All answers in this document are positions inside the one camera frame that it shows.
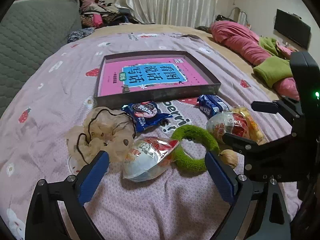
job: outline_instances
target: green ring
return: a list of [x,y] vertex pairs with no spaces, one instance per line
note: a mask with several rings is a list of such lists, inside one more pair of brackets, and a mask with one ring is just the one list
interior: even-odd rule
[[[218,143],[212,135],[207,130],[194,125],[182,125],[174,131],[171,138],[180,142],[183,138],[194,138],[197,142],[201,143],[207,151],[214,150],[219,152]],[[184,171],[203,172],[207,170],[204,164],[204,158],[192,159],[185,154],[181,145],[178,145],[173,151],[173,160],[177,167]]]

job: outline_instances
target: walnut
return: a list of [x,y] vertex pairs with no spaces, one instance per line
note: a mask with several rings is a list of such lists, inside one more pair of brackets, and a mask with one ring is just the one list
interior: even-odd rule
[[229,165],[231,168],[238,166],[238,155],[233,150],[223,150],[219,154],[220,160],[226,165]]

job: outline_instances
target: gray sofa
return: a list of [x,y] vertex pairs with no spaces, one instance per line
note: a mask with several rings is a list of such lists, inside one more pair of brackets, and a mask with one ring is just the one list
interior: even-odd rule
[[47,57],[81,29],[77,0],[14,3],[0,22],[0,117]]

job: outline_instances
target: pink blanket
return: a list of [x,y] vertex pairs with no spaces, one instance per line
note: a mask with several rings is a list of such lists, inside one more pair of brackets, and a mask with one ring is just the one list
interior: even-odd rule
[[[216,42],[223,44],[234,52],[240,54],[252,65],[257,66],[271,55],[259,46],[259,36],[243,25],[230,21],[218,21],[211,25],[211,33]],[[277,43],[279,49],[286,56],[291,51]],[[293,78],[285,78],[273,86],[274,90],[284,96],[299,100],[296,83]]]
[[[229,105],[251,110],[252,101],[269,101],[250,77],[200,38],[151,34],[114,34],[63,46],[46,59],[2,115],[0,215],[18,239],[25,239],[25,222],[37,181],[43,178],[49,183],[61,181],[74,173],[65,133],[71,127],[82,125],[91,111],[92,105],[87,101],[93,100],[97,77],[87,73],[100,66],[104,55],[137,50],[187,51],[219,79],[218,95]],[[250,86],[243,87],[242,80]],[[174,118],[140,137],[169,138],[183,124],[181,120],[202,128],[208,121],[204,113],[188,102],[172,100],[157,104],[163,113],[171,113]],[[251,112],[268,140],[290,133],[291,126],[279,114]],[[205,148],[201,144],[183,140],[182,145],[190,156],[204,157]],[[239,155],[235,171],[239,174],[243,169],[244,157]],[[293,218],[301,203],[297,198],[297,184],[280,183],[280,187]],[[229,205],[221,199],[208,172],[190,177],[179,173],[172,164],[156,179],[134,183],[122,178],[120,164],[111,163],[85,208],[106,240],[179,240],[210,239]],[[77,240],[62,203],[60,209],[70,237]],[[248,222],[245,220],[237,239],[244,238]]]

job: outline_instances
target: blue snack wrapper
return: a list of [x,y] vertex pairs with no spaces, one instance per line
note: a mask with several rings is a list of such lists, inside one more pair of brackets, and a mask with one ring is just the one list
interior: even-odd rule
[[157,125],[162,119],[172,117],[171,114],[161,113],[153,101],[124,105],[121,110],[133,118],[137,132],[143,132],[146,128]]
[[209,118],[222,111],[229,111],[229,107],[219,98],[214,95],[201,95],[198,98],[199,108]]

